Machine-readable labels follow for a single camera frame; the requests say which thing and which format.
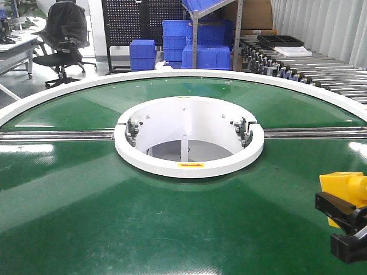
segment blue plastic bin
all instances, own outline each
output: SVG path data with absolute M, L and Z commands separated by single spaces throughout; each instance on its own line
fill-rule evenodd
M 165 61 L 182 61 L 183 49 L 163 49 Z
M 130 58 L 130 65 L 132 71 L 137 70 L 153 70 L 155 66 L 154 58 Z
M 0 18 L 7 18 L 6 10 L 3 8 L 0 9 Z
M 206 22 L 198 26 L 198 45 L 223 45 L 225 26 L 221 22 Z M 186 29 L 186 44 L 193 44 L 193 26 L 189 24 Z
M 173 69 L 181 69 L 182 62 L 180 61 L 169 61 L 165 66 L 171 66 Z
M 130 58 L 155 58 L 155 40 L 136 39 L 130 43 Z
M 182 51 L 182 69 L 193 67 L 193 47 L 187 45 Z M 198 69 L 231 69 L 231 51 L 228 46 L 198 46 L 197 50 Z
M 164 49 L 181 49 L 186 46 L 185 36 L 163 36 L 163 48 Z
M 191 11 L 201 11 L 221 1 L 222 0 L 183 0 L 182 2 Z
M 163 20 L 163 36 L 186 37 L 186 27 L 190 20 Z

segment roller conveyor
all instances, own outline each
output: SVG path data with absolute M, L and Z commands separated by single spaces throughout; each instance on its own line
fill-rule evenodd
M 246 72 L 285 78 L 325 88 L 367 104 L 367 72 L 324 54 L 287 57 L 263 45 L 257 36 L 241 37 Z

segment pegboard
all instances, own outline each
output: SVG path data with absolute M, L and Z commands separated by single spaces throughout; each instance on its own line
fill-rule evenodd
M 102 7 L 107 47 L 134 39 L 154 39 L 162 46 L 162 21 L 184 16 L 181 0 L 102 0 Z

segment metal bracket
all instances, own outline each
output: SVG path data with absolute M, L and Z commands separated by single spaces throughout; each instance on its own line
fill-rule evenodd
M 242 117 L 239 123 L 233 122 L 233 121 L 231 121 L 230 123 L 236 127 L 235 131 L 236 131 L 237 136 L 240 137 L 241 145 L 243 148 L 246 148 L 252 140 L 252 131 L 249 129 L 249 127 L 251 124 L 256 123 L 256 122 L 249 121 L 247 123 L 246 119 Z
M 139 133 L 140 125 L 143 125 L 143 123 L 137 121 L 131 121 L 131 119 L 128 119 L 127 121 L 125 137 L 126 140 L 129 142 L 129 144 L 133 147 L 136 146 L 136 136 Z
M 347 264 L 367 261 L 367 206 L 357 208 L 328 192 L 317 193 L 315 205 L 347 234 L 331 235 L 332 254 Z

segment black jacket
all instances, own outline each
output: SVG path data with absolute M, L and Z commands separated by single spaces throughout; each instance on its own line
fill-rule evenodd
M 72 1 L 58 1 L 50 7 L 47 24 L 37 34 L 55 50 L 69 48 L 69 42 L 76 48 L 83 48 L 88 42 L 84 12 L 82 7 Z

